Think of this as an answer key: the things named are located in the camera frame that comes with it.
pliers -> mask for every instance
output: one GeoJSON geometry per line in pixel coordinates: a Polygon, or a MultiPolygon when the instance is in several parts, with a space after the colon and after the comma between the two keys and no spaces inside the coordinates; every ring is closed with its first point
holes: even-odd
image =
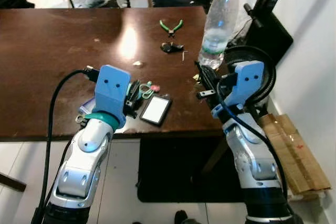
{"type": "Polygon", "coordinates": [[[181,19],[180,22],[179,22],[179,24],[178,24],[174,29],[172,29],[172,30],[171,30],[169,27],[165,26],[165,24],[162,22],[162,20],[160,20],[160,25],[161,25],[161,27],[162,27],[164,30],[166,30],[166,31],[169,33],[169,36],[168,36],[168,37],[174,37],[175,32],[176,32],[177,30],[179,30],[180,27],[183,25],[183,20],[181,19]]]}

cardboard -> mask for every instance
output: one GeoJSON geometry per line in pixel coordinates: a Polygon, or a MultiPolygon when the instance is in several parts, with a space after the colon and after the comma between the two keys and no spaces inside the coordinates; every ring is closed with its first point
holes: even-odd
{"type": "Polygon", "coordinates": [[[287,115],[265,115],[260,118],[259,125],[278,154],[294,195],[331,188],[319,163],[287,115]]]}

plastic water bottle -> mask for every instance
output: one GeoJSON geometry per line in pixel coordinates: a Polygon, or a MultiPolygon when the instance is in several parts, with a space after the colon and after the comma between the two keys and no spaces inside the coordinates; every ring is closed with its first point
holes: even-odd
{"type": "Polygon", "coordinates": [[[216,69],[222,64],[223,52],[236,25],[238,5],[239,0],[213,0],[198,55],[201,65],[216,69]]]}

black floor mat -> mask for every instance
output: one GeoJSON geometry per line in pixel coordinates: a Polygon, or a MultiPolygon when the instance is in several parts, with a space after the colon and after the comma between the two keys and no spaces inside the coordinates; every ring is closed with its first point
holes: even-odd
{"type": "Polygon", "coordinates": [[[218,140],[142,139],[138,198],[142,202],[242,202],[230,149],[199,183],[191,177],[203,167],[218,140]]]}

wooden table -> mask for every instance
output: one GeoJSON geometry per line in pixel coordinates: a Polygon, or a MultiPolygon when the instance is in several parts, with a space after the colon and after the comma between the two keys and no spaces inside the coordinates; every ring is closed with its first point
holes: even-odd
{"type": "MultiPolygon", "coordinates": [[[[204,23],[201,7],[1,10],[0,141],[44,141],[51,95],[61,78],[86,65],[105,64],[128,71],[132,80],[151,80],[173,99],[161,127],[128,117],[115,138],[223,135],[219,120],[196,98],[194,60],[204,23]],[[184,61],[181,52],[161,51],[161,43],[173,39],[160,19],[169,27],[183,19],[174,41],[188,51],[184,61]],[[136,68],[135,61],[144,66],[136,68]]],[[[68,140],[78,130],[78,108],[94,88],[83,76],[65,84],[55,107],[56,140],[68,140]]]]}

